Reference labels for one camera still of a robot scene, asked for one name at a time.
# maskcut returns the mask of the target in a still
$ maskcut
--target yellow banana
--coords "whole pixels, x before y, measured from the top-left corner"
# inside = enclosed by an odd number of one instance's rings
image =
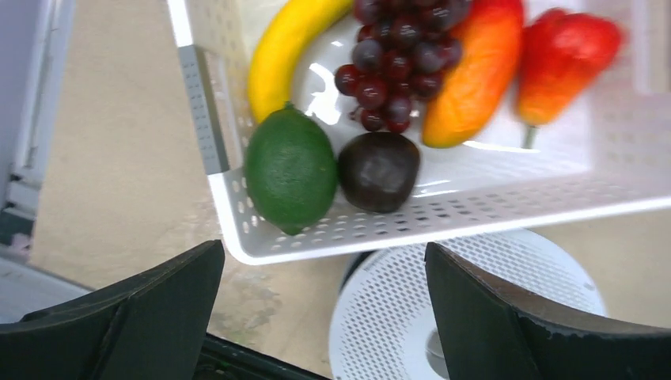
[[[261,37],[249,66],[247,92],[257,123],[282,109],[301,53],[352,7],[353,0],[289,0]]]

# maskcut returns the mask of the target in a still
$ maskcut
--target red grape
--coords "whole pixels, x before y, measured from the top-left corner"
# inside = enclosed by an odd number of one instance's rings
[[[452,0],[451,5],[456,22],[460,23],[468,17],[468,14],[471,12],[473,0]]]
[[[403,81],[411,71],[410,59],[397,50],[389,51],[382,59],[382,74],[390,81]]]
[[[354,16],[364,25],[372,25],[382,16],[381,0],[354,0]]]
[[[361,125],[370,132],[380,131],[387,124],[377,110],[364,109],[361,112]]]
[[[450,3],[450,0],[443,0],[435,6],[422,8],[419,11],[422,25],[435,32],[444,32],[456,25],[459,20]]]
[[[432,6],[437,3],[438,0],[414,0],[416,6]]]
[[[375,25],[373,25],[373,31],[372,35],[373,38],[379,42],[383,48],[389,49],[392,44],[392,24],[393,20],[391,19],[384,19],[379,22],[376,22]]]
[[[443,73],[413,74],[410,77],[412,92],[422,101],[435,98],[441,91],[443,85]]]
[[[391,121],[387,122],[387,129],[392,133],[403,133],[410,127],[410,120],[405,123],[393,123]]]
[[[352,50],[352,62],[363,73],[380,70],[385,51],[376,40],[363,40]]]
[[[334,75],[335,87],[342,95],[353,97],[361,77],[354,65],[341,66]]]
[[[445,56],[445,64],[442,68],[451,69],[459,64],[464,55],[464,46],[461,41],[448,36],[442,41],[441,45],[441,52]]]
[[[410,83],[408,82],[396,82],[392,85],[392,93],[397,93],[399,95],[412,95],[412,89],[410,88]]]
[[[407,96],[395,94],[389,97],[383,109],[385,120],[391,123],[405,123],[410,120],[412,102]]]
[[[417,70],[431,74],[442,69],[448,59],[448,49],[431,42],[420,42],[412,50],[412,62]]]
[[[373,38],[373,26],[372,25],[363,25],[357,34],[357,42],[363,40],[374,40]]]
[[[410,14],[401,14],[392,25],[392,39],[401,48],[412,48],[422,39],[418,20]]]
[[[356,99],[364,109],[380,108],[387,100],[387,85],[377,77],[363,78],[357,86]]]
[[[387,0],[386,5],[390,13],[400,13],[412,6],[410,0]]]

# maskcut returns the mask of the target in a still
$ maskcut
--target red pepper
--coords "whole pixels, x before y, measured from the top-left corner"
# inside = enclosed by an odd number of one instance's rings
[[[525,28],[517,114],[537,127],[552,122],[614,60],[622,33],[613,22],[554,8]]]

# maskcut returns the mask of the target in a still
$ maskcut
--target plastic basket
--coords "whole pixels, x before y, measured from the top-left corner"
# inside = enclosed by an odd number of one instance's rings
[[[339,198],[320,223],[294,237],[258,216],[241,172],[255,127],[246,101],[246,68],[256,41],[285,1],[168,3],[223,237],[228,250],[246,264],[363,252],[671,205],[668,2],[528,0],[528,19],[563,6],[609,17],[627,33],[616,64],[541,131],[536,149],[519,149],[523,128],[505,101],[473,141],[450,150],[422,148],[419,182],[401,211],[367,214]],[[306,52],[294,78],[292,101],[314,116],[336,151],[363,133],[347,120],[352,100],[333,93],[329,77],[348,61],[355,33],[351,17],[334,25]],[[413,128],[407,135],[416,141],[419,131]]]

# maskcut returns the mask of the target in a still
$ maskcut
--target floor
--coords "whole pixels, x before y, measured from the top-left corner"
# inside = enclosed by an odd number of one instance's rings
[[[671,211],[537,232],[580,261],[613,317],[671,327]],[[32,263],[103,287],[220,232],[165,0],[78,2]],[[227,261],[210,331],[330,375],[347,256]]]

